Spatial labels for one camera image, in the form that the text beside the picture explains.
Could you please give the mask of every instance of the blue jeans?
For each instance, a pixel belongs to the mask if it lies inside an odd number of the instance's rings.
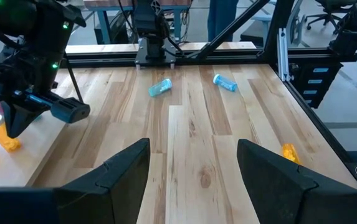
[[[239,0],[210,0],[209,18],[207,19],[209,42],[235,20],[238,1]],[[232,35],[225,41],[232,41]]]

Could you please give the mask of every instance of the floor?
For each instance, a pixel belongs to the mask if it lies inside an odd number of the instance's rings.
[[[239,0],[237,16],[251,4],[250,0]],[[207,41],[208,5],[209,0],[194,0],[190,10],[188,41]],[[258,13],[271,14],[273,11],[274,6],[268,4]],[[314,0],[303,0],[300,14],[318,13],[321,13],[321,8],[317,6]],[[88,11],[83,12],[84,17],[89,14]],[[96,44],[93,28],[98,24],[97,21],[96,16],[90,16],[87,19],[87,27],[77,29],[72,34],[69,44]],[[240,34],[251,24],[252,21],[249,21],[235,32],[234,41],[239,41]],[[335,38],[335,36],[332,36],[332,32],[333,26],[331,24],[324,27],[322,22],[317,22],[311,30],[304,31],[303,42],[300,47],[325,47],[330,40]],[[322,104],[315,112],[346,150],[357,151],[357,62],[345,64],[336,76]]]

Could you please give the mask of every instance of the orange object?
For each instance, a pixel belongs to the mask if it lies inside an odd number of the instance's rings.
[[[6,134],[6,126],[4,119],[0,115],[0,145],[8,152],[15,151],[21,147],[21,143],[17,139],[11,139]]]
[[[286,159],[301,165],[295,146],[293,144],[284,144],[282,146],[282,154]]]

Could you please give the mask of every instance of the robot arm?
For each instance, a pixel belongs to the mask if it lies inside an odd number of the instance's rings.
[[[14,49],[13,54],[0,53],[0,102],[11,138],[47,110],[66,123],[88,116],[89,105],[51,92],[74,24],[86,26],[74,6],[55,0],[0,0],[0,40]],[[7,35],[23,36],[24,42],[17,44]]]

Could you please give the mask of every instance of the workbench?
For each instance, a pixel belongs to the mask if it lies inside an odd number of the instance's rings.
[[[248,42],[223,43],[220,49],[252,47]],[[137,48],[69,46],[67,53]],[[355,178],[268,65],[74,72],[92,110],[87,119],[60,132],[36,187],[64,185],[137,140],[150,138],[150,173],[138,223],[258,223],[240,176],[238,139],[249,139],[280,155],[283,144],[293,144],[305,167],[357,189]],[[237,91],[213,84],[217,73],[235,80]],[[57,91],[73,90],[67,77],[61,70]],[[149,97],[148,88],[164,78],[171,79],[173,88]]]
[[[102,37],[105,44],[110,44],[110,28],[107,11],[121,10],[119,0],[84,0],[84,6],[89,10],[96,12],[102,31]],[[121,0],[121,6],[124,11],[133,10],[134,0]],[[181,40],[181,12],[191,6],[191,0],[160,0],[159,3],[163,10],[172,10],[174,14],[174,36],[176,41]]]

